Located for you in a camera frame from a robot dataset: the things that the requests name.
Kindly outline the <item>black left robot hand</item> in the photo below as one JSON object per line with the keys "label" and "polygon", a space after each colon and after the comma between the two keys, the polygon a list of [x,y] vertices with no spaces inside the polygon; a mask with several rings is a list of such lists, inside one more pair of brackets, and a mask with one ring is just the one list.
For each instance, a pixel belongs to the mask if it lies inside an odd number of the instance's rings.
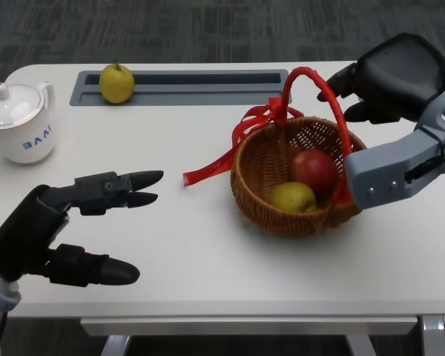
{"label": "black left robot hand", "polygon": [[76,178],[66,187],[35,187],[0,227],[0,277],[16,282],[25,274],[35,274],[78,287],[135,283],[140,272],[130,263],[87,253],[81,246],[61,244],[51,249],[50,244],[67,223],[71,208],[78,208],[83,216],[102,216],[112,208],[150,205],[158,196],[143,190],[163,175],[163,171],[124,175],[111,171]]}

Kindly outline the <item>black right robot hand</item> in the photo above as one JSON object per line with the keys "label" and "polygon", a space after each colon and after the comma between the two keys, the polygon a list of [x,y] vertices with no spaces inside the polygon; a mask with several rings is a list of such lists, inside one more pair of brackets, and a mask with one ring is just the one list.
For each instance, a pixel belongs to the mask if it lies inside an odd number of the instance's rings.
{"label": "black right robot hand", "polygon": [[401,33],[338,71],[327,84],[335,96],[360,98],[344,112],[348,122],[417,122],[445,91],[445,57],[424,37]]}

